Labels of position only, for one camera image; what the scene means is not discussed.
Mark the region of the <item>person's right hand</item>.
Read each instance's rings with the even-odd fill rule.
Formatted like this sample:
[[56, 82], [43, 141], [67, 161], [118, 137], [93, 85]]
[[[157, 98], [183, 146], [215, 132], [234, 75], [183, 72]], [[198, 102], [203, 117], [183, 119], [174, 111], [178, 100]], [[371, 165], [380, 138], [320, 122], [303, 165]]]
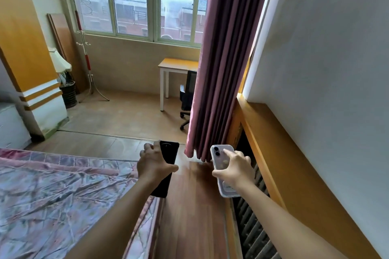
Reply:
[[251, 159], [240, 151], [231, 152], [224, 150], [229, 156], [230, 162], [226, 169], [234, 173], [234, 178], [221, 178], [226, 184], [231, 186], [237, 193], [250, 185], [255, 185], [255, 171], [251, 167]]

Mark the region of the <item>person's left hand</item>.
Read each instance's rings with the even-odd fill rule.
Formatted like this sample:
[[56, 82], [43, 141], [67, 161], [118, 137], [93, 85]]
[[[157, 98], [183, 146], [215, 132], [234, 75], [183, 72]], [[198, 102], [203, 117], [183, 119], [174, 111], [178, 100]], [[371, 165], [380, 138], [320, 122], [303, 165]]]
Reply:
[[160, 140], [153, 143], [154, 153], [143, 154], [140, 152], [140, 159], [137, 162], [138, 181], [153, 184], [155, 187], [168, 175], [161, 175], [161, 167], [168, 164], [161, 153]]

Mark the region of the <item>black smartphone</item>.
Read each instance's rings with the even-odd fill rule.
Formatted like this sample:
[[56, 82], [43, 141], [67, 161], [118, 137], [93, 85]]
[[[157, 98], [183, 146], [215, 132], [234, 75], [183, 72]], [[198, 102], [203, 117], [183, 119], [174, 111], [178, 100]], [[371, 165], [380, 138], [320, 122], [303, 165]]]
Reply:
[[[177, 142], [169, 142], [165, 140], [160, 141], [161, 153], [164, 160], [171, 165], [175, 164], [180, 144]], [[171, 182], [172, 173], [164, 178], [156, 189], [153, 190], [151, 196], [156, 198], [166, 198], [168, 194], [169, 185]]]

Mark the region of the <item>white smartphone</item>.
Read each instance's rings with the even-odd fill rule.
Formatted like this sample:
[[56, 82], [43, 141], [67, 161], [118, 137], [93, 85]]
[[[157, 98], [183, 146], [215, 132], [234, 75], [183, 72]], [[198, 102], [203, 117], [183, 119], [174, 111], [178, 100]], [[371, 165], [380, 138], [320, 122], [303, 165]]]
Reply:
[[[225, 154], [224, 150], [235, 152], [233, 146], [224, 144], [224, 145], [213, 145], [211, 147], [211, 157], [214, 169], [224, 170], [228, 167], [230, 158]], [[225, 183], [221, 178], [217, 177], [217, 185], [219, 193], [223, 198], [237, 198], [240, 195], [228, 184]]]

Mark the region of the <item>person's right forearm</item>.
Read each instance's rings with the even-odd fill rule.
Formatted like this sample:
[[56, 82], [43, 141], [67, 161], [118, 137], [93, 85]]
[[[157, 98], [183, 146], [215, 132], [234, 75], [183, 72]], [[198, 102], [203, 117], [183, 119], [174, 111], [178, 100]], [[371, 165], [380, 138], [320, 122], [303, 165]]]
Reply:
[[252, 180], [238, 178], [231, 186], [249, 204], [282, 259], [348, 259], [265, 195]]

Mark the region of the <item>person's left forearm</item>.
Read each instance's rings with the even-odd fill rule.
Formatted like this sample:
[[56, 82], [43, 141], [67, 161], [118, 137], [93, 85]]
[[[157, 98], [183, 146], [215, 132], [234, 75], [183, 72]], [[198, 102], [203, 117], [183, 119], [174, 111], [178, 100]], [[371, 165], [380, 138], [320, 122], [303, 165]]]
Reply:
[[64, 259], [122, 259], [142, 209], [160, 183], [157, 173], [138, 181], [66, 254]]

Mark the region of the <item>black office chair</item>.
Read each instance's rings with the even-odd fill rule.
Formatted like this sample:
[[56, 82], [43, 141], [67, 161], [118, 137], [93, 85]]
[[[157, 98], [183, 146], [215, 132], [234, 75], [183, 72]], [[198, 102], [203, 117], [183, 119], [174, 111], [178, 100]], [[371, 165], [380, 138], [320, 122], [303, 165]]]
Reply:
[[180, 118], [191, 115], [193, 96], [197, 79], [197, 71], [189, 70], [185, 85], [180, 85], [180, 101], [182, 103]]

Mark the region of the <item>wooden radiator cover ledge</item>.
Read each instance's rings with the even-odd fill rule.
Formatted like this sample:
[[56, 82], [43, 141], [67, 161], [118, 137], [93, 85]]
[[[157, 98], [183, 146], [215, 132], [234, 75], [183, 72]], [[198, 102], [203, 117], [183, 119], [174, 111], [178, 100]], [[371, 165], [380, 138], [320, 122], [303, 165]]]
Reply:
[[349, 259], [381, 259], [266, 104], [238, 94], [227, 144], [251, 158], [255, 183]]

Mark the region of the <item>wooden desk with white legs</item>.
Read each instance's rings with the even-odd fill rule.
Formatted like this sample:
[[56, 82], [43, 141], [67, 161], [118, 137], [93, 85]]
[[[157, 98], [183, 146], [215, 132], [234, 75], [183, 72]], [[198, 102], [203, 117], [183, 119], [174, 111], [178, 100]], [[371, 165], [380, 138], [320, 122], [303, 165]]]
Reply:
[[159, 107], [164, 111], [164, 99], [169, 98], [169, 74], [186, 74], [188, 71], [198, 70], [198, 61], [165, 58], [159, 63]]

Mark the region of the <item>black waste basket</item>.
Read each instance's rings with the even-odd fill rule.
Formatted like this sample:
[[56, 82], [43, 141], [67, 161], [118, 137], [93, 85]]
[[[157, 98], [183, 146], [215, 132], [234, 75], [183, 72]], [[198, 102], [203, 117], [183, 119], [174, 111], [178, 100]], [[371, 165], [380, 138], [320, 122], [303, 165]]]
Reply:
[[65, 84], [61, 83], [59, 88], [62, 91], [62, 98], [66, 109], [75, 107], [78, 104], [75, 81], [70, 80], [65, 82]]

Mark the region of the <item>metal coat stand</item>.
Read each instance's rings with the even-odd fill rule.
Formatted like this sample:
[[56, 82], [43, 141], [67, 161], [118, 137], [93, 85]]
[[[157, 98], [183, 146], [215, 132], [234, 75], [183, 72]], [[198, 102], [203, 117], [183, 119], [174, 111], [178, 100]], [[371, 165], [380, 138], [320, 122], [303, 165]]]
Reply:
[[100, 92], [100, 90], [97, 88], [97, 86], [95, 84], [95, 80], [94, 80], [93, 74], [91, 72], [90, 59], [88, 56], [88, 52], [86, 50], [86, 46], [90, 46], [90, 43], [86, 42], [86, 40], [85, 40], [85, 31], [82, 28], [80, 17], [79, 17], [77, 10], [75, 10], [75, 17], [76, 17], [77, 27], [78, 27], [77, 33], [80, 34], [81, 40], [82, 40], [82, 43], [76, 42], [76, 44], [79, 46], [82, 46], [82, 49], [84, 52], [84, 57], [85, 57], [85, 62], [86, 62], [86, 67], [88, 70], [87, 77], [88, 77], [88, 82], [89, 82], [88, 93], [85, 95], [85, 97], [83, 99], [79, 100], [79, 103], [80, 104], [83, 103], [90, 95], [93, 95], [95, 92], [97, 92], [105, 101], [109, 102], [110, 100]]

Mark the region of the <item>purple curtain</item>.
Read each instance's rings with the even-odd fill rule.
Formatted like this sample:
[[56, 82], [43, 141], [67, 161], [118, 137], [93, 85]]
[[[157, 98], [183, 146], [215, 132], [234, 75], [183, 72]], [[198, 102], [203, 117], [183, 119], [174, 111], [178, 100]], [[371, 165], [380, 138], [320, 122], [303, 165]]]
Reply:
[[185, 154], [211, 162], [225, 144], [265, 0], [207, 0]]

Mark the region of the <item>white table lamp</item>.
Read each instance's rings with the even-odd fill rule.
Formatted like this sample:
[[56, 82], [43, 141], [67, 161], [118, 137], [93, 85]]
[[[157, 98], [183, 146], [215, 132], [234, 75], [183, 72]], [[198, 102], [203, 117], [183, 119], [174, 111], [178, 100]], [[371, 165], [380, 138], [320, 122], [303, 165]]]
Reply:
[[65, 86], [67, 81], [66, 81], [66, 74], [71, 72], [72, 66], [70, 63], [68, 63], [57, 51], [56, 48], [52, 47], [47, 47], [52, 63], [54, 65], [55, 71], [58, 75], [58, 82], [62, 85]]

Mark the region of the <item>white drawer cabinet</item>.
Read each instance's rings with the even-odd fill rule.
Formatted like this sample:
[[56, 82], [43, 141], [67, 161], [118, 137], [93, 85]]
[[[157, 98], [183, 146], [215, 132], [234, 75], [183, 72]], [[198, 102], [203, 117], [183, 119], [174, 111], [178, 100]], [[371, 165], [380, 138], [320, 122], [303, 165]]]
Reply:
[[31, 144], [31, 136], [16, 106], [0, 102], [0, 148], [24, 149]]

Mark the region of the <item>orange and white wardrobe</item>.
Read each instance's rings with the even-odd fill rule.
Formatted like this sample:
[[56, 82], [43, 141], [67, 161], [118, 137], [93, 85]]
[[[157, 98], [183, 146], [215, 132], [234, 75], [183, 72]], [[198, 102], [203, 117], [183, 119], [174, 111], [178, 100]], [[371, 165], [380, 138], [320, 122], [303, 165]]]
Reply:
[[0, 60], [27, 130], [50, 138], [68, 116], [33, 0], [0, 0]]

